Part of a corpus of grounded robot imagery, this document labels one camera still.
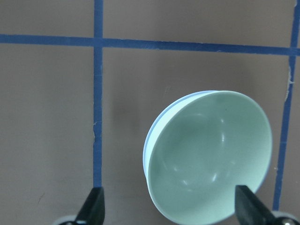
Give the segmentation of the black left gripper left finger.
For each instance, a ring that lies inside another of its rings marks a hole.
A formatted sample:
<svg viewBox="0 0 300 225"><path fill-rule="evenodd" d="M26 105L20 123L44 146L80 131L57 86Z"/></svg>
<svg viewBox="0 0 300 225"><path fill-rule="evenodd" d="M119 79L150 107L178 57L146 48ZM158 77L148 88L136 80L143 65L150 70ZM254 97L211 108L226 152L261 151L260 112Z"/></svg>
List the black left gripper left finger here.
<svg viewBox="0 0 300 225"><path fill-rule="evenodd" d="M105 220L105 195L103 187L90 191L77 215L58 218L55 225L102 225Z"/></svg>

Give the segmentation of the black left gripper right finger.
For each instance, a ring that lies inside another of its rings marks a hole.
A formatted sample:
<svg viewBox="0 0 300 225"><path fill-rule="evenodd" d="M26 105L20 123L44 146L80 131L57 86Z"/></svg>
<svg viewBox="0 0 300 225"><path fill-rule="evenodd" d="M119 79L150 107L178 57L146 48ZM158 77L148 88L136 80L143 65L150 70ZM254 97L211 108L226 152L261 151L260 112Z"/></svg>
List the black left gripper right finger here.
<svg viewBox="0 0 300 225"><path fill-rule="evenodd" d="M294 215L269 210L245 185L235 187L235 216L241 225L298 225Z"/></svg>

